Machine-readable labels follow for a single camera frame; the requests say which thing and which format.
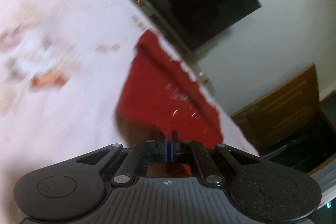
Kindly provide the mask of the brown wooden cabinet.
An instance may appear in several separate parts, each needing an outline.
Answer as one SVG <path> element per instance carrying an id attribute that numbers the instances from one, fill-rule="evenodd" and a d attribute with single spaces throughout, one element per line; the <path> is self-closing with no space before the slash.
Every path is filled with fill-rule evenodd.
<path id="1" fill-rule="evenodd" d="M 317 71 L 310 64 L 231 118 L 258 153 L 266 155 L 283 146 L 318 110 Z"/>

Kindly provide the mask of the red small garment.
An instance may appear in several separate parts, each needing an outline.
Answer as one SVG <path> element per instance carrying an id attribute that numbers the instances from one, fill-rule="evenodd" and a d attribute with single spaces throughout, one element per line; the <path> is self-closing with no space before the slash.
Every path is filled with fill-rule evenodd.
<path id="1" fill-rule="evenodd" d="M 121 136 L 128 147 L 158 139 L 201 142 L 212 148 L 223 141 L 218 111 L 201 94 L 198 83 L 161 48 L 158 36 L 145 31 L 123 85 L 115 110 Z"/>

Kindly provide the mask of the white floral bed sheet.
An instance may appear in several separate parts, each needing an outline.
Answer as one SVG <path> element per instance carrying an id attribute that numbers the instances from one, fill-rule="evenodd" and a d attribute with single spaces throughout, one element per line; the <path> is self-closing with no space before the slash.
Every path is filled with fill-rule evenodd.
<path id="1" fill-rule="evenodd" d="M 131 0 L 1 0 L 1 223 L 24 174 L 126 143 L 114 111 L 148 29 Z"/>

